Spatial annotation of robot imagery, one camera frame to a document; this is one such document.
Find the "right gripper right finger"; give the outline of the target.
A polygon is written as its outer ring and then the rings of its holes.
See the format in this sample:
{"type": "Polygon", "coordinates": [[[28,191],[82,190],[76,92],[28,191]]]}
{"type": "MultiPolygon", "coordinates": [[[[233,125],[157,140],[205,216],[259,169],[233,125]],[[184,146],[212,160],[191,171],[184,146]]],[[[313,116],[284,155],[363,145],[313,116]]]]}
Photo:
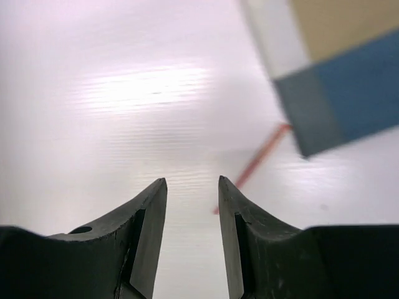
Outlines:
{"type": "Polygon", "coordinates": [[[397,298],[398,226],[291,226],[221,176],[230,298],[397,298]]]}

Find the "red thin stick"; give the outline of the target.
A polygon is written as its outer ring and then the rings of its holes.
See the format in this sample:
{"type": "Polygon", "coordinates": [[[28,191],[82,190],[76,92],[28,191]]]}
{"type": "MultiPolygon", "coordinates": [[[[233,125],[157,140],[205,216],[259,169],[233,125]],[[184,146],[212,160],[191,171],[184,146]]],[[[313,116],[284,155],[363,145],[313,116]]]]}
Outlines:
{"type": "Polygon", "coordinates": [[[238,189],[241,189],[246,184],[257,168],[271,155],[274,148],[278,146],[284,136],[291,130],[292,126],[288,123],[280,123],[272,130],[271,134],[265,139],[261,146],[258,147],[256,152],[245,164],[245,167],[243,167],[236,176],[234,184],[238,189]]]}

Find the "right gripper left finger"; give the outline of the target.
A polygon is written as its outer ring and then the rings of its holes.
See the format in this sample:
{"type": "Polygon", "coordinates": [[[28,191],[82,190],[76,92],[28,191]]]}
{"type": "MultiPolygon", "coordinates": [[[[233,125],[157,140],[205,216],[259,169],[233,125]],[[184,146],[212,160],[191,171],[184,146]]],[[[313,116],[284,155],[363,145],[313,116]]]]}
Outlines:
{"type": "Polygon", "coordinates": [[[151,298],[166,200],[166,180],[160,178],[67,234],[2,226],[1,297],[151,298]]]}

